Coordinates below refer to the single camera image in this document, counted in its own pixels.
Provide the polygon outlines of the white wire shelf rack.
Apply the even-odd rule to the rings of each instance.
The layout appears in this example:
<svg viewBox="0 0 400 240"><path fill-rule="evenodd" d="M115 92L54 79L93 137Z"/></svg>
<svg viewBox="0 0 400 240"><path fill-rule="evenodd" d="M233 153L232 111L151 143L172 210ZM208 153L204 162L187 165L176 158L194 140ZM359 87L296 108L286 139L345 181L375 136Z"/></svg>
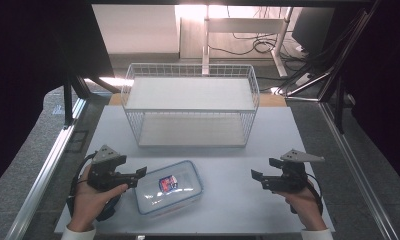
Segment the white wire shelf rack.
<svg viewBox="0 0 400 240"><path fill-rule="evenodd" d="M260 103L255 70L238 64L129 66L121 105L140 147L243 147Z"/></svg>

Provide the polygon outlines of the white desk frame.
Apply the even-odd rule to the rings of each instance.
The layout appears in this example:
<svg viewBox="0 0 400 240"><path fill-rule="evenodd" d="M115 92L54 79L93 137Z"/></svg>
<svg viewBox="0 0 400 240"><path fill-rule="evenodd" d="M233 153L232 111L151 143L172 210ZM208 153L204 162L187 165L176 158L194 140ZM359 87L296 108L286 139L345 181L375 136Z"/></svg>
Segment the white desk frame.
<svg viewBox="0 0 400 240"><path fill-rule="evenodd" d="M288 7L284 18L210 18L209 6L206 6L204 17L204 38L202 49L202 64L208 66L210 60L210 33L259 33L276 34L275 46L271 55L280 77L287 77L287 71L281 60L280 51L290 24L294 8Z"/></svg>

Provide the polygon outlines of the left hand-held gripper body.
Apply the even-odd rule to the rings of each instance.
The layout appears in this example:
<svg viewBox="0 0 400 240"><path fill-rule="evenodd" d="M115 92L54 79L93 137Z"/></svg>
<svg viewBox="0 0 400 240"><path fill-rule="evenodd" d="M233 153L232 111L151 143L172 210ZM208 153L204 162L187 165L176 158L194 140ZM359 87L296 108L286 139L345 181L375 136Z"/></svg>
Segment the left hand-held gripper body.
<svg viewBox="0 0 400 240"><path fill-rule="evenodd" d="M94 189L105 192L119 185L129 187L130 177L134 174L121 174L116 171L114 160L121 156L107 145L103 145L94 155L88 174L88 184Z"/></svg>

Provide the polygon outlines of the aluminium rail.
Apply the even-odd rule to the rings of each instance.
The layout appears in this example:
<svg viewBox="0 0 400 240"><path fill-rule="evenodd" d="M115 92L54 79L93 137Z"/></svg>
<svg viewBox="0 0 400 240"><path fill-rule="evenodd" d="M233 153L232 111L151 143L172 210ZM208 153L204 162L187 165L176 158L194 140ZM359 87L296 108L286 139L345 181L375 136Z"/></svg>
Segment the aluminium rail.
<svg viewBox="0 0 400 240"><path fill-rule="evenodd" d="M59 132L42 168L23 202L5 240L22 240L40 204L64 149L87 101L78 98L71 107L70 121Z"/></svg>
<svg viewBox="0 0 400 240"><path fill-rule="evenodd" d="M335 116L331 112L330 106L327 103L319 103L318 106L382 237L384 240L398 240L398 235L393 228L383 204L374 192L346 137L336 127L334 122Z"/></svg>

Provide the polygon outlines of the clear rectangular food container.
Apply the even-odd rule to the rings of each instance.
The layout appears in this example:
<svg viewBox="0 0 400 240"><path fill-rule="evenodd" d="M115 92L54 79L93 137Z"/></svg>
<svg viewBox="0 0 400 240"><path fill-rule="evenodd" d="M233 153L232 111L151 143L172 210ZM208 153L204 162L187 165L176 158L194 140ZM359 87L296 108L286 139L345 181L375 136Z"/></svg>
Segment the clear rectangular food container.
<svg viewBox="0 0 400 240"><path fill-rule="evenodd" d="M141 215L159 216L190 205L204 187L192 161L184 160L147 173L135 188Z"/></svg>

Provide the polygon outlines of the person's right hand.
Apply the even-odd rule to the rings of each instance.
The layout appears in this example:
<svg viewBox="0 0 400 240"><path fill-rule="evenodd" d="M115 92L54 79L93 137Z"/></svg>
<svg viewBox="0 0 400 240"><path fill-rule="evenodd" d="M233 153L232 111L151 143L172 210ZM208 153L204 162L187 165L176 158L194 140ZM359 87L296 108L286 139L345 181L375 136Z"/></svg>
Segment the person's right hand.
<svg viewBox="0 0 400 240"><path fill-rule="evenodd" d="M304 188L298 193L278 192L278 195L284 197L285 201L294 208L306 230L323 231L327 229L315 197L308 188Z"/></svg>

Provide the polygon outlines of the black metal stand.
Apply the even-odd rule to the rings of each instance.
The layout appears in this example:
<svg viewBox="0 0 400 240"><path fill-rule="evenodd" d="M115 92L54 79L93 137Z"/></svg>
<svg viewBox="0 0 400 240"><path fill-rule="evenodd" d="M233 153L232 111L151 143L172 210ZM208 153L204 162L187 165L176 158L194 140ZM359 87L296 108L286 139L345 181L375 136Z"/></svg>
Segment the black metal stand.
<svg viewBox="0 0 400 240"><path fill-rule="evenodd" d="M101 86L107 91L116 94L119 93L120 90L109 83L109 80L114 80L114 77L98 77L92 76L88 77L88 80L93 81L95 84ZM74 122L73 117L73 105L72 105L72 92L75 92L76 95L82 99L86 100L90 97L91 91L86 83L86 78L80 76L68 75L67 79L63 84L63 92L64 92L64 128L69 128Z"/></svg>
<svg viewBox="0 0 400 240"><path fill-rule="evenodd" d="M316 85L318 82L323 81L323 85L318 91L317 97L314 101L327 102L333 94L336 95L333 124L341 134L344 133L342 118L345 94L341 72L346 66L347 59L351 55L356 42L366 28L372 14L375 12L375 8L380 2L381 0L363 0L362 3L357 6L356 15L352 18L344 32L338 38L338 45L333 47L334 53L332 55L332 60L330 61L331 66L313 79L308 80L296 89L284 94L284 97L287 99L312 101L312 98L299 97L299 94Z"/></svg>

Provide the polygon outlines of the person's left hand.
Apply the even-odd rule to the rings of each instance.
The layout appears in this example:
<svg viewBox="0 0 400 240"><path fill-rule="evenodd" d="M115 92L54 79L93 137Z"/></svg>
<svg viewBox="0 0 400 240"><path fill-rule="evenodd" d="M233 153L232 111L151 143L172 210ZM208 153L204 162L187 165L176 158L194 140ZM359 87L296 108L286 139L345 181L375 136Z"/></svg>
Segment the person's left hand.
<svg viewBox="0 0 400 240"><path fill-rule="evenodd" d="M105 205L114 197L123 194L127 184L121 184L106 192L98 192L88 185L91 165L87 165L76 186L74 211L67 228L74 232L87 232L94 229L93 222Z"/></svg>

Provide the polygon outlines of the black monitor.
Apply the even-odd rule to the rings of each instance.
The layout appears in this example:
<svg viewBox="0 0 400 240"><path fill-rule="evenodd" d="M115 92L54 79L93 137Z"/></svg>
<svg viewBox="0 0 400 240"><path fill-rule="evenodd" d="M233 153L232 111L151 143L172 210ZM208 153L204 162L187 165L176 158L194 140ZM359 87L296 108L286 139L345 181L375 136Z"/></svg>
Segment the black monitor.
<svg viewBox="0 0 400 240"><path fill-rule="evenodd" d="M323 52L335 40L334 8L303 7L292 37L311 55Z"/></svg>

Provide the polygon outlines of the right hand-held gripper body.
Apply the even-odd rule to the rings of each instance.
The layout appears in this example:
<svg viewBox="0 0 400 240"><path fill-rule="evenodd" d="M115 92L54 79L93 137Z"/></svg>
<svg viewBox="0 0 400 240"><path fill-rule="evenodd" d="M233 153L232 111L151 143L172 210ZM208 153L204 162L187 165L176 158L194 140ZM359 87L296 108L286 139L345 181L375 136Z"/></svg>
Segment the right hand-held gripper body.
<svg viewBox="0 0 400 240"><path fill-rule="evenodd" d="M325 158L292 149L283 154L278 160L284 162L284 166L281 168L282 175L270 181L271 190L297 193L308 184L305 163L324 162Z"/></svg>

